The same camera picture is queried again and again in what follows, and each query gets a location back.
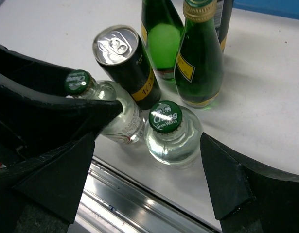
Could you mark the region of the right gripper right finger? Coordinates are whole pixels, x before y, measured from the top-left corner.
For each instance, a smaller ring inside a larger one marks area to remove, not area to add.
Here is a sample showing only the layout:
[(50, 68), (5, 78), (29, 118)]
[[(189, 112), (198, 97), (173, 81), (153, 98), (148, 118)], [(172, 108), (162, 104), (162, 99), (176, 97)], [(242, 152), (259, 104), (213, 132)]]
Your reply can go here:
[(247, 157), (206, 133), (202, 165), (224, 233), (299, 233), (299, 175)]

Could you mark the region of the clear soda bottle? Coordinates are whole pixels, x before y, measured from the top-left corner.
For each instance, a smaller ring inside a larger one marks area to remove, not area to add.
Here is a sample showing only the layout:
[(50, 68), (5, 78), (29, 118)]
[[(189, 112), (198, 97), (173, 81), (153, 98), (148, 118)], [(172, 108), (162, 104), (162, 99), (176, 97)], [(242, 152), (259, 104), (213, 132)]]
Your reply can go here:
[(160, 163), (186, 166), (197, 157), (202, 133), (202, 125), (190, 109), (163, 100), (149, 111), (144, 140), (150, 154)]
[(67, 94), (75, 99), (119, 101), (123, 110), (101, 132), (119, 144), (133, 144), (143, 138), (145, 119), (129, 93), (118, 83), (95, 80), (85, 70), (71, 71), (64, 81)]

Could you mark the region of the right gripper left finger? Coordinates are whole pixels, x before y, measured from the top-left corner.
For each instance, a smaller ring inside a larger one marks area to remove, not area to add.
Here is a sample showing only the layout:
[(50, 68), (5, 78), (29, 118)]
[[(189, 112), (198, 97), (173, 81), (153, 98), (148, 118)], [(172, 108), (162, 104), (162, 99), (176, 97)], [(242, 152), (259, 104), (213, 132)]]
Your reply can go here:
[(0, 233), (65, 233), (75, 221), (95, 139), (123, 107), (68, 98), (70, 72), (0, 44)]

